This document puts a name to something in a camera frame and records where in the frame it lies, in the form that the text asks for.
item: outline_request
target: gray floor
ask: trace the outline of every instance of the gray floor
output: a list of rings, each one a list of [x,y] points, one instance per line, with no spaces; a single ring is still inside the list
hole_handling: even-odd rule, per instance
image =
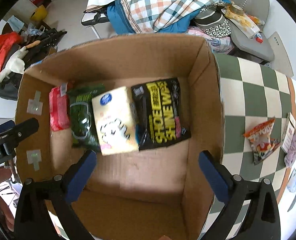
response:
[[[48,15],[44,21],[52,28],[68,32],[59,42],[58,51],[97,39],[90,27],[81,24],[87,2],[88,0],[54,0],[47,7]],[[110,23],[97,24],[96,30],[101,38],[116,35]]]

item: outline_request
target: chair seat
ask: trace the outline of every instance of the chair seat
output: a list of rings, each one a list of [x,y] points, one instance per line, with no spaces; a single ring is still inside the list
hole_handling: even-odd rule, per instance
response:
[[[249,39],[247,36],[230,20],[228,20],[231,28],[231,39],[236,47],[244,52],[252,54],[264,61],[271,62],[275,59],[273,50],[263,33],[263,43],[259,43],[255,38]]]
[[[99,16],[98,13],[85,13],[81,20],[81,24],[84,26],[91,26],[97,23],[109,22],[108,17],[103,13],[100,14],[100,17],[98,16]]]

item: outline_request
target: green and white checkered tablecloth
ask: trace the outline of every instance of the green and white checkered tablecloth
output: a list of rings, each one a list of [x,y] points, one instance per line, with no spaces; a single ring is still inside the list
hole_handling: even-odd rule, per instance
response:
[[[222,164],[231,174],[239,174],[245,180],[270,179],[277,197],[286,171],[285,153],[278,148],[266,160],[254,165],[249,140],[243,134],[259,123],[275,117],[271,138],[281,139],[287,113],[292,110],[287,77],[242,58],[225,54],[215,56],[225,116]],[[227,239],[237,234],[249,202],[244,202]],[[215,198],[201,236],[210,228],[223,206],[223,203]]]

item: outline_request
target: green package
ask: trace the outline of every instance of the green package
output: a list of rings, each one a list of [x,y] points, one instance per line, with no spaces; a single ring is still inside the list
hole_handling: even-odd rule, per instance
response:
[[[85,147],[100,152],[91,100],[104,92],[103,84],[71,89],[67,92],[73,147]]]

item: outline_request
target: screw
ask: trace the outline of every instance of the screw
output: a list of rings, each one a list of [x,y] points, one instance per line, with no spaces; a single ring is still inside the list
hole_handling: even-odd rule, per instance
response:
[[[54,176],[55,181],[60,181],[62,178],[63,178],[63,176],[61,174],[57,174]]]
[[[32,183],[32,178],[28,178],[28,179],[26,179],[25,184],[26,184],[26,185],[29,185],[30,183]]]
[[[233,176],[233,179],[234,179],[235,181],[241,181],[241,176],[238,175],[238,174],[235,174],[235,175]]]
[[[267,185],[269,185],[269,184],[270,184],[270,180],[269,180],[269,179],[267,179],[267,178],[264,178],[264,184],[267,184]]]

